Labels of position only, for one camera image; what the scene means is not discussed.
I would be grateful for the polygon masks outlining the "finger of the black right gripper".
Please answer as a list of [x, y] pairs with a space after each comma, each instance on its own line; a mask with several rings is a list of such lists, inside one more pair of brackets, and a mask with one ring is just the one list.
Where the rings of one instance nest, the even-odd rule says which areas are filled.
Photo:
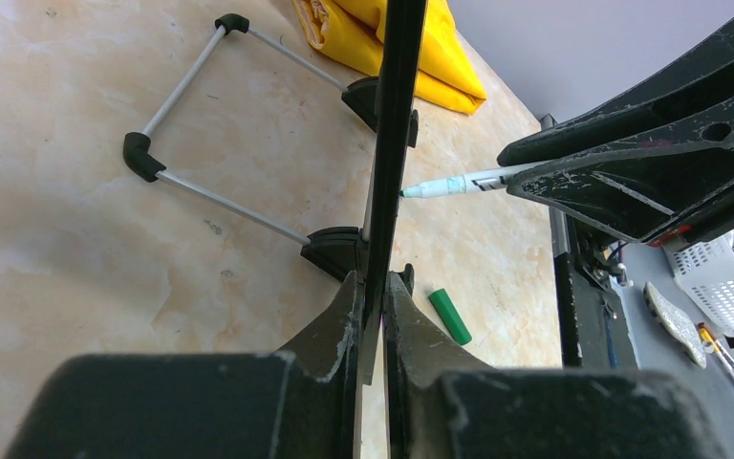
[[506, 146], [501, 166], [556, 160], [703, 113], [734, 97], [734, 17], [640, 84]]
[[511, 143], [508, 192], [630, 242], [734, 228], [734, 83], [697, 82]]

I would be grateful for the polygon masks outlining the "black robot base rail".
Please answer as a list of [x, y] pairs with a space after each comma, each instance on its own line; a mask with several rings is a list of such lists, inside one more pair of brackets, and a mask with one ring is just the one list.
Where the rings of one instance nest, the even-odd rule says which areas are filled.
[[616, 282], [599, 263], [605, 235], [550, 208], [562, 363], [587, 369], [636, 369], [637, 358]]

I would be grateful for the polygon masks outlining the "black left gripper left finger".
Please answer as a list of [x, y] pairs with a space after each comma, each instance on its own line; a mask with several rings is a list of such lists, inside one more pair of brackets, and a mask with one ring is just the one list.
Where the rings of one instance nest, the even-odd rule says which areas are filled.
[[279, 349], [88, 354], [42, 385], [10, 458], [356, 458], [365, 294], [349, 273]]

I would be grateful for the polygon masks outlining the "yellow folded sweatshirt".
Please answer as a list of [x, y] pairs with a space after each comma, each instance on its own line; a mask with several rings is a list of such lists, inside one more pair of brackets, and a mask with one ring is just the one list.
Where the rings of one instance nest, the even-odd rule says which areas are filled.
[[376, 77], [384, 55], [396, 52], [417, 70], [417, 98], [466, 115], [487, 100], [445, 1], [294, 1], [292, 6], [308, 44], [342, 65]]

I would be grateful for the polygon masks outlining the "green marker cap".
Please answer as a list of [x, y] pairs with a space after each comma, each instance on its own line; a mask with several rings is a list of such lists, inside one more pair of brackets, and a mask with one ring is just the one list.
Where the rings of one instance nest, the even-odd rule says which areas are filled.
[[445, 329], [455, 342], [459, 345], [466, 345], [472, 341], [472, 336], [469, 330], [445, 289], [439, 289], [432, 292], [428, 295], [427, 299], [443, 322]]

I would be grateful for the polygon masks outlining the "green whiteboard marker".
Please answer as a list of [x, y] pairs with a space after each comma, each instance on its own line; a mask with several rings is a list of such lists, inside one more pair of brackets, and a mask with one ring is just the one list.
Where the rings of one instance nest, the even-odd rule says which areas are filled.
[[547, 161], [510, 165], [426, 181], [404, 188], [400, 196], [409, 199], [429, 199], [505, 189], [515, 175], [546, 163]]

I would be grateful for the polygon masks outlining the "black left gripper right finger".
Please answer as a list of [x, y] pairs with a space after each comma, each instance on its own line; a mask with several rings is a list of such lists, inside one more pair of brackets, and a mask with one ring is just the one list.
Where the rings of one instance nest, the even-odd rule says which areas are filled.
[[502, 369], [449, 338], [397, 273], [383, 303], [393, 458], [724, 458], [695, 394], [656, 371]]

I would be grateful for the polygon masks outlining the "white perforated plastic basket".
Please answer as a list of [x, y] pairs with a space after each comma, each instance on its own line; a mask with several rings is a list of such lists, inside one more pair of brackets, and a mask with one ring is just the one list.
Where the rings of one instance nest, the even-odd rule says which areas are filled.
[[723, 334], [734, 338], [734, 230], [664, 253], [678, 287]]

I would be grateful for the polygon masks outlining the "black framed whiteboard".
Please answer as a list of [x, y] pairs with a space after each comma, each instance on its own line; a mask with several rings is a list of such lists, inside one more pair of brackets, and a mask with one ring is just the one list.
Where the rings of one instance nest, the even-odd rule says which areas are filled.
[[381, 306], [390, 270], [426, 2], [387, 3], [378, 77], [378, 132], [372, 177], [364, 325], [359, 346], [361, 382], [373, 382]]

